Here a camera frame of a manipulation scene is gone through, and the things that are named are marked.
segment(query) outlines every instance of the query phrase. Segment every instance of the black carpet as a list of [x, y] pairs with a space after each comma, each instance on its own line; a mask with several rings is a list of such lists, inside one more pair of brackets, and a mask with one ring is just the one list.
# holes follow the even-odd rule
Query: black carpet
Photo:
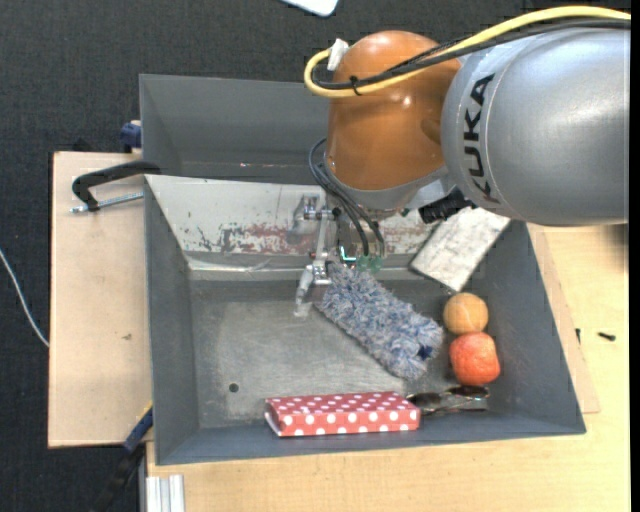
[[[630, 9], [631, 1], [597, 4]], [[0, 0], [0, 247], [37, 322], [48, 332], [49, 156], [74, 146], [122, 151], [119, 129], [139, 117], [139, 73], [301, 81], [305, 59], [336, 37], [395, 28], [444, 41], [530, 5], [341, 0], [320, 19], [278, 0]], [[114, 447], [47, 449], [47, 375], [47, 349], [0, 266], [4, 512], [88, 510], [117, 463]], [[134, 484], [113, 510], [136, 503]]]

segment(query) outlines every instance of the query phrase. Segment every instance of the red polka dot box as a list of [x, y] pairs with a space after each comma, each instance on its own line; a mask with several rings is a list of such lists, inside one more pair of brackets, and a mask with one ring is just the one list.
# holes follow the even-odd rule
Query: red polka dot box
[[416, 430], [420, 409], [393, 391], [266, 399], [265, 418], [280, 437]]

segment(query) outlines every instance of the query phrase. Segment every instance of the metal tongs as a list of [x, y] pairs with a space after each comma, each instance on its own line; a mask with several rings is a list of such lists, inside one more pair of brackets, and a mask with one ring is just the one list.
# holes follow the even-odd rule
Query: metal tongs
[[406, 397], [423, 416], [440, 412], [486, 411], [489, 390], [479, 386], [456, 386], [442, 393], [415, 393]]

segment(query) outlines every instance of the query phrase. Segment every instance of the white cable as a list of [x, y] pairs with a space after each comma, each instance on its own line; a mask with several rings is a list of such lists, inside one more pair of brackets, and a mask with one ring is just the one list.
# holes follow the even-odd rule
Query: white cable
[[338, 64], [340, 64], [342, 57], [346, 55], [347, 51], [349, 51], [349, 44], [342, 39], [336, 39], [336, 42], [333, 43], [333, 46], [331, 47], [329, 62], [327, 63], [327, 70], [335, 71], [336, 69], [338, 69]]
[[4, 252], [2, 251], [2, 247], [0, 247], [0, 260], [2, 260], [2, 263], [4, 263], [4, 266], [6, 267], [7, 272], [9, 272], [9, 276], [13, 281], [13, 286], [15, 286], [16, 292], [18, 293], [18, 297], [20, 297], [20, 303], [22, 304], [22, 309], [24, 309], [24, 312], [27, 315], [27, 318], [29, 319], [29, 323], [31, 324], [31, 327], [33, 327], [33, 330], [38, 336], [38, 338], [40, 338], [40, 341], [42, 341], [42, 343], [44, 343], [48, 347], [49, 342], [47, 341], [47, 338], [45, 338], [44, 334], [42, 334], [42, 331], [40, 330], [35, 320], [33, 319], [33, 316], [31, 315], [31, 311], [29, 311], [29, 306], [27, 306], [27, 301], [24, 298], [24, 294], [22, 293], [22, 289], [20, 288], [18, 279], [16, 278], [16, 275], [13, 272], [11, 265], [9, 265], [9, 262], [7, 261], [7, 258], [4, 255]]

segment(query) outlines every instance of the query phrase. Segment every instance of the wooden board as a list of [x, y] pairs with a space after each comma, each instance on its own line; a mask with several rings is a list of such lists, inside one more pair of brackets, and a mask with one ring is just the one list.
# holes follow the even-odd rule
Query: wooden board
[[562, 237], [560, 239], [554, 238], [553, 242], [555, 242], [555, 244], [552, 250], [547, 233], [549, 228], [535, 224], [529, 224], [528, 227], [531, 245], [536, 253], [540, 274], [544, 281], [549, 303], [553, 309], [556, 328], [558, 329], [560, 342], [562, 343], [562, 348], [564, 349], [564, 354], [567, 359], [569, 373], [573, 380], [580, 409], [583, 413], [598, 412], [600, 410], [598, 396], [591, 382], [591, 376], [584, 355], [580, 350], [580, 340], [577, 335], [576, 324], [573, 320], [571, 307], [564, 293], [567, 284], [563, 284], [563, 281], [561, 281], [556, 266], [555, 253], [562, 250], [563, 239]]
[[[143, 202], [72, 214], [76, 176], [138, 158], [54, 156], [51, 232], [49, 446], [121, 443], [151, 400]], [[106, 199], [142, 177], [95, 189]]]

